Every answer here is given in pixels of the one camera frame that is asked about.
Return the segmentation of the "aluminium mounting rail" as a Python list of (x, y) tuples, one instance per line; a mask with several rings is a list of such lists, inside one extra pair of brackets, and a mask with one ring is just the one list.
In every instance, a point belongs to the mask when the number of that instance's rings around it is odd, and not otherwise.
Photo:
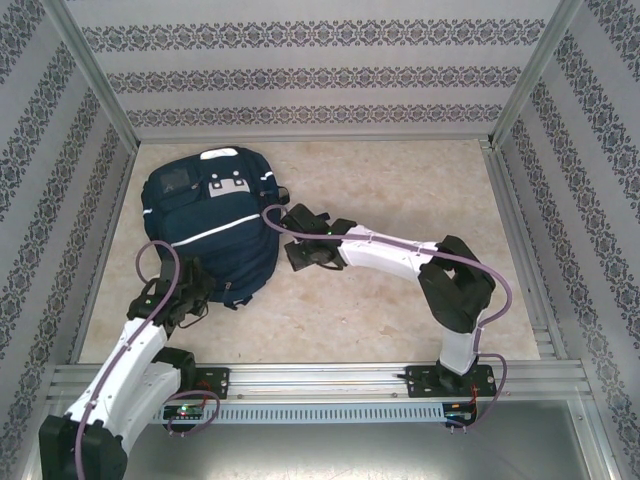
[[(485, 360), (493, 373), (478, 386), (501, 387), (499, 398), (567, 400), (593, 395), (581, 362), (545, 359), (511, 361), (503, 369)], [(404, 363), (230, 364), (222, 381), (229, 402), (294, 403), (391, 401), (407, 399), (415, 381), (427, 377)]]

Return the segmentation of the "aluminium frame post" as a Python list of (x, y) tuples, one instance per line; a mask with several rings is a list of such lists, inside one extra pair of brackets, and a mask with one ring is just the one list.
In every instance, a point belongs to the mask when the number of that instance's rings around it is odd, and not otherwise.
[(553, 52), (571, 25), (584, 0), (559, 0), (528, 63), (516, 82), (496, 124), (488, 136), (492, 149), (501, 146), (509, 134), (531, 91), (539, 81)]
[(77, 25), (65, 0), (40, 0), (57, 32), (65, 42), (84, 78), (105, 109), (109, 120), (129, 151), (137, 150), (140, 140), (108, 78)]

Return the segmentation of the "grey metal sheet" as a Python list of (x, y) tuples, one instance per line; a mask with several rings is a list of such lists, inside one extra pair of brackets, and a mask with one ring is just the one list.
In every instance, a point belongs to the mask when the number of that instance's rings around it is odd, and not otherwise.
[(505, 402), (476, 428), (216, 422), (147, 427), (124, 480), (623, 480), (581, 401)]

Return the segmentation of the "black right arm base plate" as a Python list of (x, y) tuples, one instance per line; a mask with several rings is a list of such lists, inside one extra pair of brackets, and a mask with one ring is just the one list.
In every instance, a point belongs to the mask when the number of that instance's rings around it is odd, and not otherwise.
[(437, 364), (409, 365), (397, 377), (405, 381), (410, 398), (492, 397), (497, 392), (493, 369), (474, 364), (464, 375), (458, 375)]

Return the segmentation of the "aluminium side rail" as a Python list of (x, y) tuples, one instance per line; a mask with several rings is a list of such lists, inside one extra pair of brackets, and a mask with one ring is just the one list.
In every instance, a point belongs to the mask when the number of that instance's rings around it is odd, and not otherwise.
[(479, 140), (486, 170), (514, 261), (522, 297), (543, 360), (569, 358), (555, 320), (542, 276), (501, 153), (488, 138)]
[(115, 174), (109, 177), (110, 184), (101, 195), (101, 203), (95, 214), (89, 238), (90, 242), (83, 250), (82, 256), (82, 260), (89, 260), (90, 270), (82, 277), (83, 282), (80, 284), (82, 296), (76, 295), (73, 303), (75, 309), (72, 310), (69, 328), (65, 331), (66, 336), (61, 342), (59, 362), (62, 364), (77, 363), (82, 353), (137, 153), (138, 148), (135, 148), (125, 157)]

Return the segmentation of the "navy blue backpack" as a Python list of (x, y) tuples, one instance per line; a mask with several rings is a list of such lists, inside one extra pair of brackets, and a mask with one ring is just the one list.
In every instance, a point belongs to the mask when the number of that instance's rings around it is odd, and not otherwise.
[(198, 258), (215, 282), (210, 301), (232, 310), (249, 303), (273, 275), (280, 234), (272, 226), (288, 201), (266, 158), (239, 146), (166, 163), (141, 192), (148, 238)]

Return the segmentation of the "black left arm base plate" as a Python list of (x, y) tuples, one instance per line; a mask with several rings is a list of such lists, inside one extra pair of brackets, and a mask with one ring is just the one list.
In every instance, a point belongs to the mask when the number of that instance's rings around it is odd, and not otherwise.
[(179, 399), (209, 400), (211, 396), (204, 391), (212, 392), (220, 400), (228, 396), (230, 369), (224, 367), (196, 367), (186, 381), (181, 383), (177, 394)]

